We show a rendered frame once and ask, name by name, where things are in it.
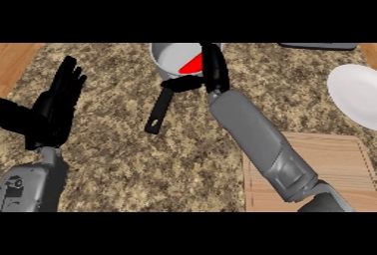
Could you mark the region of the white plate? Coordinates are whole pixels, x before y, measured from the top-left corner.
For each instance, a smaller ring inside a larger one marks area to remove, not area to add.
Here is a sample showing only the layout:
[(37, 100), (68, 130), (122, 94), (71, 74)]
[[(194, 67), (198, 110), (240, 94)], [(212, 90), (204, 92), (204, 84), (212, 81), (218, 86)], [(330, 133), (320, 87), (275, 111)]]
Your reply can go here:
[(377, 71), (355, 64), (336, 67), (327, 78), (327, 89), (342, 113), (377, 130)]

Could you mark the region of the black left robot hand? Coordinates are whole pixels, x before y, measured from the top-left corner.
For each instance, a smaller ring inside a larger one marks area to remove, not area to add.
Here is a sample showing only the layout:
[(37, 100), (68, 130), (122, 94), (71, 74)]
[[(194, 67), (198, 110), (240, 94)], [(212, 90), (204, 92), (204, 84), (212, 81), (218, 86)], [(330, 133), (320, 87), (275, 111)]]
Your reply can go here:
[(25, 148), (59, 148), (67, 142), (76, 105), (88, 76), (77, 59), (67, 56), (59, 66), (51, 89), (37, 98), (33, 108), (0, 98), (0, 128), (25, 137)]

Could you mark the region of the wooden cutting board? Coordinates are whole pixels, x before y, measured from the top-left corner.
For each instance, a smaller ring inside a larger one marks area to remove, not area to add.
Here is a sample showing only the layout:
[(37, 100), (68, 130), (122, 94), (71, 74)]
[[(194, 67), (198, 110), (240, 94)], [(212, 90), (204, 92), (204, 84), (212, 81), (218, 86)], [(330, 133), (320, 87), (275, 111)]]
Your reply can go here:
[[(376, 212), (377, 172), (361, 139), (352, 135), (303, 132), (284, 135), (320, 178), (333, 185), (355, 210)], [(293, 212), (309, 201), (309, 198), (299, 203), (283, 201), (247, 156), (243, 157), (243, 171), (247, 212)]]

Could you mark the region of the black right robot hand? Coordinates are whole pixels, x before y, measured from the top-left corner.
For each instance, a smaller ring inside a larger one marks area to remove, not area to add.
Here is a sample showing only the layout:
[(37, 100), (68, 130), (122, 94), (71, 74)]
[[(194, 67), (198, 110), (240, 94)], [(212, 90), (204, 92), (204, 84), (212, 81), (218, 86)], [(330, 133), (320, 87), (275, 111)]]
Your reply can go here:
[(215, 43), (201, 43), (203, 76), (185, 75), (163, 81), (161, 87), (170, 93), (181, 93), (206, 86), (206, 91), (225, 93), (229, 90), (228, 68), (221, 51)]

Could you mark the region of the red can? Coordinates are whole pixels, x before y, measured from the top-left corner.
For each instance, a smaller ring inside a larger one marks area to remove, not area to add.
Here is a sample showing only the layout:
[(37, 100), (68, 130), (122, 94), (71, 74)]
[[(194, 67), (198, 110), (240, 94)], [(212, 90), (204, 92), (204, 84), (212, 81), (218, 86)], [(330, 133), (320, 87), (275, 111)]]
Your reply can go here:
[(201, 59), (201, 53), (197, 53), (192, 55), (184, 62), (179, 73), (181, 74), (194, 74), (200, 73), (203, 69), (203, 59)]

